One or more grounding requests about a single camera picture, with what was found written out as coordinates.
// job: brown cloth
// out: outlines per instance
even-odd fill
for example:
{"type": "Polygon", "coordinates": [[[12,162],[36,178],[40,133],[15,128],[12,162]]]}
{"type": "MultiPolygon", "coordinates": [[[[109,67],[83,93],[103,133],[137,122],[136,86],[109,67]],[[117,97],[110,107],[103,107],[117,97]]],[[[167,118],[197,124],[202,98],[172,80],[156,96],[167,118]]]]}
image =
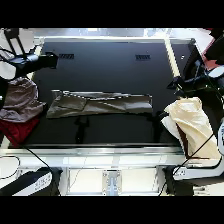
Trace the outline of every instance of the brown cloth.
{"type": "Polygon", "coordinates": [[[28,78],[19,77],[9,82],[8,91],[0,119],[13,123],[24,123],[43,111],[46,103],[39,102],[36,84],[28,78]]]}
{"type": "Polygon", "coordinates": [[[104,113],[152,113],[152,97],[102,92],[60,92],[47,118],[104,113]]]}

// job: dark red fabric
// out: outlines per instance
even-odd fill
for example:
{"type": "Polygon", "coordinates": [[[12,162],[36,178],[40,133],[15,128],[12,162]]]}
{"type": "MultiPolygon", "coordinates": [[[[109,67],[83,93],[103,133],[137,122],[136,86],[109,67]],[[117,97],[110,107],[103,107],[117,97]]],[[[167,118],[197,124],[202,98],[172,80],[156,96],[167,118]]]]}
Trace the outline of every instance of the dark red fabric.
{"type": "Polygon", "coordinates": [[[12,123],[0,120],[0,131],[4,133],[13,146],[18,147],[18,143],[23,143],[38,122],[39,119],[36,117],[25,123],[12,123]]]}

